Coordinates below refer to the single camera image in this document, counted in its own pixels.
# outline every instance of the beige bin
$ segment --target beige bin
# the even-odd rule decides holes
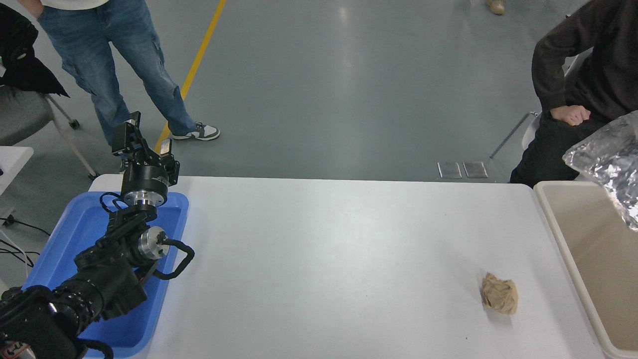
[[[590,182],[534,188],[565,264],[610,358],[638,358],[638,233]]]

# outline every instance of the jeans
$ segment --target jeans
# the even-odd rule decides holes
[[[195,130],[179,86],[168,76],[151,14],[144,0],[110,0],[89,10],[46,6],[38,22],[62,57],[62,68],[91,95],[109,145],[113,129],[129,119],[119,92],[109,42],[144,82],[151,100],[173,134]]]
[[[590,119],[578,126],[570,126],[543,112],[536,136],[523,152],[521,162],[512,171],[510,183],[522,183],[533,188],[540,181],[576,179],[578,172],[565,164],[563,155],[608,122],[608,119],[592,112]]]

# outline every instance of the crumpled foil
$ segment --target crumpled foil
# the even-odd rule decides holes
[[[638,111],[578,142],[563,160],[602,186],[627,226],[638,232]]]

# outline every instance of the hand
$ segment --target hand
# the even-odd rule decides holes
[[[549,110],[554,119],[565,122],[570,126],[578,126],[590,118],[591,111],[580,105],[561,106]]]
[[[44,6],[40,0],[18,0],[18,2],[36,19],[44,11]]]

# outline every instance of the crumpled paper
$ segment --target crumpled paper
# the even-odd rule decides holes
[[[578,142],[563,160],[602,186],[627,226],[638,232],[638,111]]]
[[[513,280],[500,280],[492,273],[483,278],[483,305],[512,315],[518,308],[518,292]]]

